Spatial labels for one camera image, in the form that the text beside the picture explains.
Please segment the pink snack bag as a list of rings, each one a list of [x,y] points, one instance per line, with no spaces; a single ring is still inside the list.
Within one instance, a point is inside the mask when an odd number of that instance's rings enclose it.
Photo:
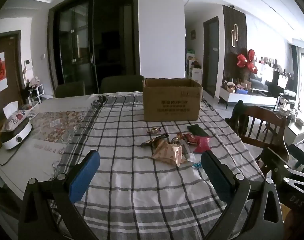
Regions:
[[[194,150],[194,153],[202,154],[206,151],[211,150],[211,148],[209,146],[210,137],[202,137],[202,136],[196,135],[195,140],[196,140],[197,146]]]

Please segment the beige printed snack bag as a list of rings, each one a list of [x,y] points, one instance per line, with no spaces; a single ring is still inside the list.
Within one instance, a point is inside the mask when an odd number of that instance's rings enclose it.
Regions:
[[[187,162],[187,159],[183,155],[183,149],[181,145],[169,144],[167,141],[162,140],[158,143],[155,149],[152,159],[179,167],[181,164]]]

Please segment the red snack packet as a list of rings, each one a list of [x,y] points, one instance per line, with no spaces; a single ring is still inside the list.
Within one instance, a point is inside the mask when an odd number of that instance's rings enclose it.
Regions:
[[[196,140],[196,138],[194,137],[193,134],[191,134],[191,133],[184,133],[183,134],[183,138],[185,139],[185,141],[188,144],[197,145],[197,140]]]

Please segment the dark brown gold snack bag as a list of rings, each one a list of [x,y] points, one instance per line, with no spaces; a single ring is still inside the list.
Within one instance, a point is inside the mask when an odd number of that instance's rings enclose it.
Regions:
[[[169,137],[168,133],[163,133],[163,134],[161,134],[161,135],[159,135],[159,136],[157,136],[157,137],[154,137],[154,138],[152,138],[152,139],[150,139],[150,140],[148,140],[148,141],[146,141],[146,142],[141,143],[140,146],[141,146],[141,147],[153,146],[153,145],[156,144],[159,140],[166,139],[166,138],[168,138],[168,137]]]

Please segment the wooden dining chair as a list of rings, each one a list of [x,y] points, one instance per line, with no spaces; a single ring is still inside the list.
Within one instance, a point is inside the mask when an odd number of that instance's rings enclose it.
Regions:
[[[269,147],[287,161],[289,153],[284,141],[287,118],[259,106],[248,106],[245,115],[249,116],[249,124],[246,135],[239,136],[241,141],[262,149]]]

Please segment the small blue wrapped candy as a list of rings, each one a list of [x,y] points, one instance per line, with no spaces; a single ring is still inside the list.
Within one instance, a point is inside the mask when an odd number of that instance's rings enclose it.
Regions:
[[[202,168],[202,163],[201,163],[201,162],[194,163],[194,164],[192,165],[192,168],[200,169],[200,168]]]

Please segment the black garment on chair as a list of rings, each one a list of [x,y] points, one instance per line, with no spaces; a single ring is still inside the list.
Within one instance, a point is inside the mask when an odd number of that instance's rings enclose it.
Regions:
[[[245,115],[245,111],[248,108],[242,100],[239,100],[232,111],[230,118],[225,118],[224,121],[230,126],[230,128],[238,135],[245,136],[249,124],[249,116]]]

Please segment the clear long snack bar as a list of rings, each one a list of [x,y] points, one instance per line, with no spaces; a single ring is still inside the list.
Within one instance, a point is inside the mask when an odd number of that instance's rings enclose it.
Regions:
[[[186,159],[186,161],[191,163],[197,163],[195,155],[190,150],[188,144],[185,142],[185,140],[180,139],[179,140],[180,145],[182,146],[182,153]]]

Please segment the dark green flat packet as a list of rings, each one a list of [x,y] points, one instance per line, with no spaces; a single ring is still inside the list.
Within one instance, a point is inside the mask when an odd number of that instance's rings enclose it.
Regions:
[[[187,129],[194,136],[209,137],[209,135],[202,128],[200,128],[198,124],[190,125],[187,127]]]

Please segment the white low tv cabinet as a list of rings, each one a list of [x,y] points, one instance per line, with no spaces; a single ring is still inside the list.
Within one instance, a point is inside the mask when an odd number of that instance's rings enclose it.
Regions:
[[[246,105],[257,105],[262,107],[274,108],[277,102],[277,97],[263,96],[261,94],[249,93],[239,94],[230,93],[224,88],[220,88],[219,103],[225,104],[225,110],[230,105],[235,105],[239,100],[242,100]]]

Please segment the grey checked tablecloth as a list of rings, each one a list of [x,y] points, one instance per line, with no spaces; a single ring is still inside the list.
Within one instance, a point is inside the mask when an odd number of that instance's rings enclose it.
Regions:
[[[224,208],[206,173],[152,159],[142,143],[149,129],[174,138],[189,121],[146,122],[143,96],[97,95],[68,144],[56,174],[68,172],[90,150],[100,166],[76,208],[99,239],[202,239]]]

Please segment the white round cooker appliance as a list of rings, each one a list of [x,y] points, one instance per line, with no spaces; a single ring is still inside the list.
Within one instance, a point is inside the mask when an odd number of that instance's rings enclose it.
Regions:
[[[19,124],[13,131],[1,132],[0,140],[4,149],[10,150],[20,143],[30,134],[32,130],[32,124],[29,118],[26,118],[21,124]]]

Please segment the floral table runner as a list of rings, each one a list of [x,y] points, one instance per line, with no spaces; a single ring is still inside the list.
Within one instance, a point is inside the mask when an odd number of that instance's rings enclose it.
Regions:
[[[31,120],[31,138],[68,144],[80,129],[87,111],[39,113]]]

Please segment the gold wrapped candy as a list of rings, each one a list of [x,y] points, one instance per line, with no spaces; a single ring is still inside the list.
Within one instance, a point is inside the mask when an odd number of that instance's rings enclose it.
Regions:
[[[162,128],[161,127],[153,127],[151,129],[148,129],[147,130],[147,133],[148,134],[158,134],[162,131]]]

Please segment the dark chair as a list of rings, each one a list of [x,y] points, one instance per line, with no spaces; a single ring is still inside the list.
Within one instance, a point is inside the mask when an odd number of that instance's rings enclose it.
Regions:
[[[84,96],[85,85],[83,81],[65,83],[59,85],[55,90],[56,98],[68,98],[73,96]]]
[[[106,77],[102,80],[100,94],[118,92],[142,92],[144,76],[122,75]]]

